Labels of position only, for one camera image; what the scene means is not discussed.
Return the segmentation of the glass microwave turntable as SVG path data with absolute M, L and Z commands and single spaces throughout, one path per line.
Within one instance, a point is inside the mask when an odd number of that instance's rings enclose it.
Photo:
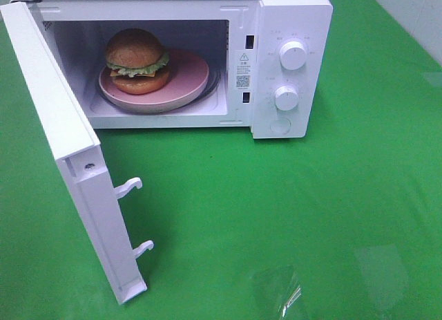
M 208 79 L 208 83 L 206 85 L 206 88 L 195 100 L 193 100 L 192 102 L 190 102 L 190 103 L 186 104 L 185 106 L 182 106 L 178 109 L 173 109 L 171 111 L 166 111 L 166 112 L 162 112 L 162 113 L 154 113 L 154 114 L 168 114 L 169 113 L 169 114 L 194 115 L 196 113 L 201 113 L 201 112 L 206 113 L 206 112 L 212 111 L 218 105 L 218 99 L 217 99 L 217 95 L 215 94 L 215 92 L 218 89 L 218 84 L 219 84 L 220 80 L 221 80 L 220 72 L 217 70 L 216 71 L 210 70 L 209 71 L 209 79 Z M 130 113 L 128 111 L 121 109 L 118 106 L 116 106 L 116 107 L 125 113 Z

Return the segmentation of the lower white round knob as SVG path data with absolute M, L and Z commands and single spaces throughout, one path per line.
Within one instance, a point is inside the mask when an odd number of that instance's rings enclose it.
M 299 103 L 298 91 L 293 86 L 281 86 L 275 91 L 274 102 L 280 111 L 295 109 Z

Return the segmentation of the white microwave oven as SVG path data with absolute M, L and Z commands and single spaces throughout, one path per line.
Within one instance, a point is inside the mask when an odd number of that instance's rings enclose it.
M 92 129 L 243 126 L 255 138 L 307 130 L 333 8 L 329 0 L 11 0 L 1 14 L 35 104 Z M 99 86 L 106 42 L 152 32 L 210 66 L 199 98 L 130 113 Z

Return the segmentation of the burger with lettuce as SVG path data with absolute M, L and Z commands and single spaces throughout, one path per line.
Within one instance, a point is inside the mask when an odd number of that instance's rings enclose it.
M 169 52 L 146 30 L 119 31 L 108 41 L 105 58 L 112 82 L 125 93 L 152 93 L 168 82 Z

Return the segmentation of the round door release button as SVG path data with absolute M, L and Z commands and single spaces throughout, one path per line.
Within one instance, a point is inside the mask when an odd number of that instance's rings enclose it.
M 291 121 L 287 118 L 278 118 L 270 123 L 270 129 L 278 135 L 287 134 L 291 129 Z

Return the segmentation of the pink round plate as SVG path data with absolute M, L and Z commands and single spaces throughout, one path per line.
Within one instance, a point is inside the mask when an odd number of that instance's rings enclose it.
M 199 55 L 182 49 L 169 51 L 170 75 L 167 83 L 157 91 L 132 95 L 119 90 L 110 72 L 103 69 L 99 86 L 114 105 L 130 113 L 154 114 L 178 109 L 195 100 L 206 88 L 209 65 Z

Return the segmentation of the upper white round knob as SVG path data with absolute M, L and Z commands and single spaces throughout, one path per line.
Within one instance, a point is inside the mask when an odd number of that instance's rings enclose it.
M 287 70 L 297 70 L 307 61 L 307 46 L 298 40 L 285 42 L 279 50 L 280 63 Z

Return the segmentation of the white round knob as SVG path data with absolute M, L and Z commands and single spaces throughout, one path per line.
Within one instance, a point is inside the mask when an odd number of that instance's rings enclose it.
M 280 63 L 287 70 L 297 70 L 307 61 L 307 46 L 298 40 L 285 42 L 279 50 Z
M 298 91 L 293 86 L 281 86 L 275 91 L 274 102 L 280 111 L 295 109 L 299 103 Z

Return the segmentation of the white microwave door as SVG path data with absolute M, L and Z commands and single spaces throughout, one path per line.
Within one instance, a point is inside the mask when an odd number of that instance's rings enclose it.
M 146 291 L 137 258 L 154 247 L 152 241 L 132 247 L 118 203 L 142 181 L 131 178 L 113 186 L 100 141 L 26 3 L 6 4 L 1 14 L 55 163 L 123 304 Z

